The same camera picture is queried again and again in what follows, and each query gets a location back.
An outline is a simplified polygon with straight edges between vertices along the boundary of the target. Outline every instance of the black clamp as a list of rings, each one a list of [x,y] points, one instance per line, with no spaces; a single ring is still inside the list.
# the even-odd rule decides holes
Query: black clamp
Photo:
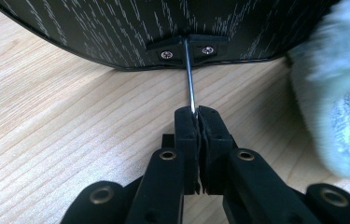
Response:
[[[223,195],[230,223],[350,223],[350,194],[328,184],[297,192],[257,152],[238,148],[218,112],[189,106],[175,112],[144,176],[122,187],[85,188],[62,223],[182,223],[183,196]]]

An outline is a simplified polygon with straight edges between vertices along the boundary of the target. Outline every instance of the wood grain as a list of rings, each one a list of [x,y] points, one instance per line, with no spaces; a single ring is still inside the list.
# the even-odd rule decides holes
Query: wood grain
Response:
[[[314,154],[283,59],[194,71],[198,105],[220,112],[240,147],[293,188],[350,192]],[[58,49],[0,13],[0,223],[58,223],[89,184],[126,185],[146,169],[174,112],[183,70],[119,72]],[[187,196],[185,223],[226,223],[217,196]]]

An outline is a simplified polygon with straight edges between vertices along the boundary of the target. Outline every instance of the black plastic part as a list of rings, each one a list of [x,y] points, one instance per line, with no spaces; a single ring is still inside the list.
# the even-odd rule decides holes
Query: black plastic part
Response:
[[[228,172],[253,223],[320,223],[257,152],[231,152]]]
[[[147,53],[151,57],[157,57],[157,60],[162,64],[185,67],[186,61],[184,52],[184,40],[183,36],[175,36],[170,39],[162,40],[158,43],[154,43],[147,46]],[[192,55],[190,64],[191,66],[197,66],[201,63],[206,63],[210,60],[225,59],[228,52],[228,42],[230,41],[226,36],[214,36],[214,35],[188,35],[190,55]],[[204,54],[203,48],[211,47],[213,52],[210,54]],[[173,57],[170,59],[163,59],[161,53],[164,51],[170,51],[173,53]]]
[[[328,184],[314,184],[306,190],[305,202],[324,223],[350,223],[350,194]]]
[[[291,190],[293,190],[294,194],[297,195],[299,197],[299,199],[305,203],[305,195],[299,191],[297,191],[296,189],[291,188]]]
[[[236,144],[235,139],[233,138],[233,136],[231,135],[232,138],[232,148],[238,148],[238,144]]]
[[[228,182],[223,196],[223,208],[230,224],[252,223],[244,202],[231,182]]]
[[[185,157],[184,194],[200,192],[198,183],[198,160],[200,134],[198,120],[189,106],[181,107],[175,112],[175,148],[181,150]]]
[[[134,180],[125,188],[117,183],[108,181],[100,181],[89,185],[79,193],[67,209],[61,223],[123,223],[141,179],[140,177]],[[100,197],[101,203],[94,203],[91,200],[92,195],[98,199]]]
[[[203,139],[200,153],[203,190],[211,195],[222,195],[228,179],[228,154],[235,144],[216,110],[199,106],[198,113]]]
[[[155,151],[125,223],[182,223],[183,182],[183,153],[173,148]]]
[[[162,135],[161,148],[175,147],[175,135],[172,133],[165,133]]]

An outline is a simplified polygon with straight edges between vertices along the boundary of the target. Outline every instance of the black patterned surface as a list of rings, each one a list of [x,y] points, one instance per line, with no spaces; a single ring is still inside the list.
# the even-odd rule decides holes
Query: black patterned surface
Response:
[[[205,62],[270,60],[304,40],[334,0],[0,0],[0,10],[49,42],[123,69],[167,66],[146,46],[177,35],[229,38]]]

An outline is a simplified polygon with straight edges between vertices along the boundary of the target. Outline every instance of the wooden table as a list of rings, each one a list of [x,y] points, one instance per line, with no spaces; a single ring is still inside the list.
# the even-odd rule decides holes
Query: wooden table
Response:
[[[285,60],[194,71],[198,105],[221,114],[240,147],[259,152],[293,188],[350,180],[319,162]],[[120,72],[58,49],[0,13],[0,223],[57,223],[99,180],[142,175],[174,112],[184,70]],[[218,196],[187,196],[184,223],[226,223]]]

